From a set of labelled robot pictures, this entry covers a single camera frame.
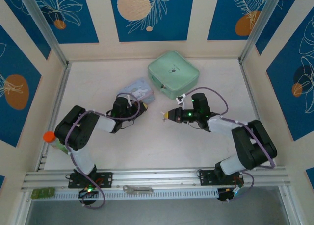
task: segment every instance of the white leaf drawing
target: white leaf drawing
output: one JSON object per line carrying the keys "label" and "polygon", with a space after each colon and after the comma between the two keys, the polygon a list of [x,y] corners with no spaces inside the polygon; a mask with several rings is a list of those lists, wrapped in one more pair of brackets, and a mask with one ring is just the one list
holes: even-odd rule
{"label": "white leaf drawing", "polygon": [[[28,14],[24,4],[21,0],[10,0],[12,4]],[[81,25],[80,18],[75,14],[83,9],[83,4],[80,4],[74,0],[35,0],[42,9],[43,14],[46,15],[46,19],[50,19],[50,24],[54,24],[56,20],[62,22],[74,23],[78,26]]]}
{"label": "white leaf drawing", "polygon": [[300,42],[299,53],[303,65],[303,74],[294,85],[293,94],[299,97],[305,94],[305,113],[314,111],[314,16],[308,22]]}
{"label": "white leaf drawing", "polygon": [[13,4],[14,7],[16,7],[19,10],[21,10],[25,14],[29,15],[28,10],[25,8],[25,6],[24,6],[24,4],[22,3],[21,0],[10,0],[10,1]]}
{"label": "white leaf drawing", "polygon": [[[0,43],[0,58],[4,55],[6,49],[6,44]],[[2,97],[6,92],[9,94],[10,91],[14,91],[22,94],[21,88],[23,85],[14,85],[6,81],[5,78],[0,73],[0,97]]]}
{"label": "white leaf drawing", "polygon": [[6,44],[0,43],[0,58],[1,58],[2,55],[4,54],[5,48],[6,48]]}
{"label": "white leaf drawing", "polygon": [[169,1],[170,0],[149,0],[151,4],[151,11],[141,20],[129,21],[129,24],[127,25],[127,27],[130,27],[128,34],[137,29],[144,30],[149,26],[153,28],[159,20],[162,20],[163,14],[167,15],[168,11],[166,2]]}
{"label": "white leaf drawing", "polygon": [[79,17],[75,13],[71,12],[63,12],[64,19],[68,22],[75,23],[76,25],[80,26],[81,21]]}
{"label": "white leaf drawing", "polygon": [[63,12],[77,13],[83,9],[83,4],[77,3],[73,0],[64,0],[60,6],[60,10]]}
{"label": "white leaf drawing", "polygon": [[235,5],[239,7],[244,15],[248,15],[254,11],[256,7],[255,0],[234,0]]}

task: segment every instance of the orange bottle cap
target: orange bottle cap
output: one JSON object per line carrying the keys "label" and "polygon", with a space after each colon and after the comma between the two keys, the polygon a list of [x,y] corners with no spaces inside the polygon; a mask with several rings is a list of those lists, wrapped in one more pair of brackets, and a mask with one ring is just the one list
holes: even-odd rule
{"label": "orange bottle cap", "polygon": [[44,140],[47,142],[47,143],[51,143],[55,140],[55,135],[54,135],[54,132],[53,131],[47,131],[45,134],[44,134]]}

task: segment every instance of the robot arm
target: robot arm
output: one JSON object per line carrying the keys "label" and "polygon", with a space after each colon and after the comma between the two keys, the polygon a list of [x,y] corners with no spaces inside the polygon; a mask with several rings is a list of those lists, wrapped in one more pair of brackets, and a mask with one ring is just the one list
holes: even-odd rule
{"label": "robot arm", "polygon": [[[136,102],[130,105],[130,101],[127,98],[117,97],[112,110],[107,112],[108,117],[90,112],[83,116],[69,135],[68,146],[71,149],[71,154],[77,167],[92,180],[95,181],[97,179],[97,168],[92,160],[87,144],[92,132],[94,129],[99,129],[108,133],[116,133],[121,129],[123,121],[126,119],[133,121],[147,110],[148,107],[143,102],[140,101],[139,103],[140,107],[138,107]],[[84,108],[76,105],[58,124],[54,134],[62,144],[65,144],[65,139],[73,124],[85,112],[86,110]],[[76,184],[81,185],[80,187],[85,187],[90,184],[90,182],[75,169],[73,177],[77,182]]]}
{"label": "robot arm", "polygon": [[[62,144],[65,144],[65,138],[70,131],[73,123],[86,110],[80,106],[74,106],[65,118],[58,124],[55,129],[55,136]],[[116,122],[107,117],[99,116],[94,113],[88,113],[83,117],[77,126],[75,126],[68,139],[68,145],[72,149],[72,154],[78,167],[89,175],[95,167],[95,164],[90,156],[87,142],[94,131],[100,129],[105,132],[112,132]]]}
{"label": "robot arm", "polygon": [[[237,154],[215,165],[215,175],[220,181],[223,181],[227,175],[245,169],[253,169],[267,161],[264,152],[246,128],[222,119],[219,114],[211,112],[203,93],[192,95],[192,103],[193,109],[183,110],[179,107],[170,110],[164,114],[164,119],[170,119],[178,123],[197,122],[198,126],[207,132],[216,132],[233,138]],[[246,123],[246,125],[252,130],[267,154],[271,158],[276,157],[277,150],[262,123],[254,120]]]}

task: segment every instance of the cable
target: cable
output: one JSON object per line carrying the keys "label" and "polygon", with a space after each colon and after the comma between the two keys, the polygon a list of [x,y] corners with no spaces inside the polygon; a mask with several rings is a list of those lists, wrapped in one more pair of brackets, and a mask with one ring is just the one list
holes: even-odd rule
{"label": "cable", "polygon": [[73,162],[73,164],[74,164],[74,167],[76,168],[76,170],[81,174],[81,175],[83,175],[86,179],[88,179],[100,192],[101,192],[101,194],[102,194],[102,196],[103,196],[103,203],[100,205],[100,206],[97,206],[97,207],[91,207],[91,206],[86,206],[85,204],[84,204],[84,197],[82,198],[82,205],[85,207],[85,208],[88,208],[88,209],[99,209],[99,208],[101,208],[101,207],[103,207],[103,205],[105,204],[105,194],[104,194],[104,192],[102,191],[102,189],[100,188],[100,186],[96,183],[96,182],[94,182],[94,180],[92,180],[88,175],[86,175],[81,169],[80,169],[80,167],[78,166],[78,164],[76,163],[76,161],[75,161],[75,159],[74,159],[74,157],[73,157],[73,154],[72,154],[72,148],[68,145],[68,140],[69,140],[69,137],[70,137],[70,135],[71,135],[71,133],[72,133],[72,131],[74,130],[74,128],[77,126],[77,124],[81,121],[81,119],[85,116],[85,115],[87,115],[87,114],[89,114],[89,113],[95,113],[95,114],[97,114],[97,115],[100,115],[100,116],[105,116],[105,117],[107,117],[107,118],[110,118],[110,119],[113,119],[113,120],[129,120],[129,119],[133,119],[134,117],[136,117],[137,116],[137,114],[139,113],[139,111],[140,111],[140,102],[139,102],[139,100],[136,98],[136,96],[134,96],[133,94],[131,94],[131,93],[119,93],[116,97],[118,97],[120,94],[126,94],[126,95],[131,95],[134,99],[135,99],[135,101],[137,102],[137,104],[138,104],[138,109],[137,109],[137,112],[133,115],[133,116],[131,116],[131,117],[126,117],[126,118],[119,118],[119,117],[111,117],[111,116],[107,116],[107,115],[105,115],[105,114],[103,114],[103,113],[100,113],[100,112],[97,112],[97,111],[85,111],[83,114],[81,114],[79,117],[78,117],[78,119],[73,123],[73,125],[72,125],[72,127],[70,128],[70,131],[68,132],[68,134],[67,134],[67,136],[65,137],[65,141],[64,141],[64,146],[65,146],[65,148],[68,150],[68,152],[70,153],[70,158],[71,158],[71,160],[72,160],[72,162]]}
{"label": "cable", "polygon": [[239,180],[239,182],[241,182],[241,184],[242,184],[242,186],[244,185],[244,181],[243,181],[243,179],[242,178],[240,178],[239,176],[237,176],[237,177],[235,177],[235,179],[237,180]]}
{"label": "cable", "polygon": [[251,186],[250,186],[243,194],[239,195],[238,197],[235,197],[235,198],[232,198],[232,199],[228,200],[228,203],[229,203],[230,201],[235,201],[235,200],[237,200],[237,199],[239,199],[239,198],[241,198],[241,197],[244,197],[246,194],[248,194],[248,193],[252,190],[252,188],[253,188],[253,186],[254,186],[254,181],[255,181],[255,180],[254,180],[253,175],[251,175],[250,173],[245,172],[245,171],[242,171],[242,173],[243,173],[243,174],[246,174],[246,175],[249,175],[249,176],[252,178]]}
{"label": "cable", "polygon": [[198,178],[201,178],[201,174],[200,174],[201,171],[203,171],[203,170],[199,169],[199,170],[196,171],[196,175],[198,176]]}
{"label": "cable", "polygon": [[207,89],[207,90],[210,90],[210,91],[216,93],[216,94],[221,98],[221,100],[223,100],[223,102],[224,102],[225,105],[226,105],[226,111],[224,111],[224,112],[221,113],[220,115],[224,115],[224,114],[226,114],[226,113],[229,111],[229,106],[228,106],[226,100],[224,99],[224,97],[223,97],[220,93],[218,93],[216,90],[214,90],[214,89],[211,89],[211,88],[208,88],[208,87],[198,87],[198,88],[196,88],[196,89],[192,89],[191,91],[187,92],[185,95],[187,96],[187,95],[189,95],[190,93],[193,93],[194,91],[199,90],[199,89]]}
{"label": "cable", "polygon": [[221,119],[222,120],[225,120],[225,121],[229,121],[229,122],[232,122],[232,123],[236,123],[238,125],[241,125],[243,126],[249,133],[250,135],[254,138],[254,140],[256,141],[256,143],[259,145],[259,147],[261,148],[262,152],[264,153],[264,155],[266,156],[267,160],[270,162],[270,165],[271,166],[264,166],[264,165],[261,165],[259,167],[261,168],[267,168],[267,169],[273,169],[275,167],[275,162],[273,161],[272,158],[270,158],[269,154],[267,153],[266,149],[264,148],[264,146],[261,144],[261,142],[257,139],[257,137],[255,136],[255,134],[252,132],[252,130],[245,124],[239,122],[239,121],[235,121],[235,120],[231,120],[231,119],[228,119],[228,118],[225,118],[225,117],[222,117],[221,116]]}
{"label": "cable", "polygon": [[202,128],[196,128],[196,127],[192,126],[192,125],[191,125],[191,122],[189,122],[188,125],[191,126],[191,127],[194,128],[194,129],[202,129]]}
{"label": "cable", "polygon": [[124,127],[124,128],[121,128],[121,129],[126,129],[126,128],[132,126],[134,124],[134,120],[132,120],[132,121],[133,121],[133,123],[131,125],[128,125],[127,127]]}

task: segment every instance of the metal bracket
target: metal bracket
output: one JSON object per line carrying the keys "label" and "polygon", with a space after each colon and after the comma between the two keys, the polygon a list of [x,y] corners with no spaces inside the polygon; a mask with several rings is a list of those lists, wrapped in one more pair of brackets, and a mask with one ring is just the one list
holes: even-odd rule
{"label": "metal bracket", "polygon": [[[105,173],[105,172],[96,173],[95,182],[101,188],[111,188],[112,175],[113,173]],[[69,188],[85,188],[86,187],[86,184],[84,183],[84,181],[83,182],[80,181],[76,173],[71,173],[70,175],[66,175],[66,178],[69,180],[69,186],[68,186]]]}
{"label": "metal bracket", "polygon": [[154,190],[151,187],[133,187],[123,186],[123,191],[128,194],[152,194]]}
{"label": "metal bracket", "polygon": [[201,186],[234,185],[238,183],[236,178],[240,178],[244,184],[243,177],[239,172],[227,175],[223,181],[218,180],[214,170],[198,170],[197,174],[200,179]]}

